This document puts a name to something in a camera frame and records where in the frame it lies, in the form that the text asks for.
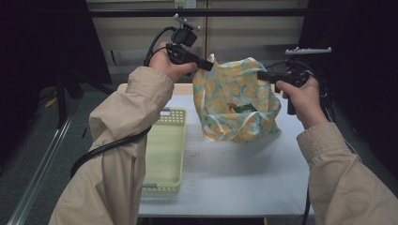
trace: sleeve cuff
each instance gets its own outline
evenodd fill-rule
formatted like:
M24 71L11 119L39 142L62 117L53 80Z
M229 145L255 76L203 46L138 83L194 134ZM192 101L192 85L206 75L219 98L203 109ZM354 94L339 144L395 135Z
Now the sleeve cuff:
M334 123L322 123L297 136L298 146L307 162L320 154L346 149L344 138Z
M134 93L148 98L164 107L171 99L173 81L152 67L138 67L129 76L126 93Z

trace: white table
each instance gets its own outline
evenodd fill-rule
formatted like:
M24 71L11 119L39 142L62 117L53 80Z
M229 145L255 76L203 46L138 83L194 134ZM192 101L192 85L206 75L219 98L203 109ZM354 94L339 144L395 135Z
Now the white table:
M192 96L176 96L168 107L187 110L182 181L175 195L146 196L140 217L266 217L304 213L309 169L299 151L303 127L286 113L277 117L282 134L249 144L207 142Z

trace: person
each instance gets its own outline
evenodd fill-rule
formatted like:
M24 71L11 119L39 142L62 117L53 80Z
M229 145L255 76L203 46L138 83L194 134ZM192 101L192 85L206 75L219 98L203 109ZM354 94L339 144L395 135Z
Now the person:
M174 83L195 70L194 63L172 64L164 49L155 53L149 67L131 73L126 90L114 92L90 114L90 150L153 125L171 99ZM276 84L305 127L298 145L310 168L316 224L398 224L398 200L351 154L338 128L327 120L316 80L310 78L301 88ZM142 139L87 161L61 194L50 224L135 224L145 145Z

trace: plastic tray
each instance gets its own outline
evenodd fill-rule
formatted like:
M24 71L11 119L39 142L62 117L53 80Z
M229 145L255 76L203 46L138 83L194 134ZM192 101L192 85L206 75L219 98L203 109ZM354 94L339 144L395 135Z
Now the plastic tray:
M143 192L178 193L181 183L186 110L169 108L148 133Z

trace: patterned plastic bag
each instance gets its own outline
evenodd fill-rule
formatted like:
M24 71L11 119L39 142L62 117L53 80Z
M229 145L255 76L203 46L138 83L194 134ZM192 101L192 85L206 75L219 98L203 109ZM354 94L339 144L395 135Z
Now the patterned plastic bag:
M210 141L250 143L281 133L275 118L281 102L270 83L257 80L264 66L247 58L219 65L211 71L199 69L193 77L193 101L204 136Z

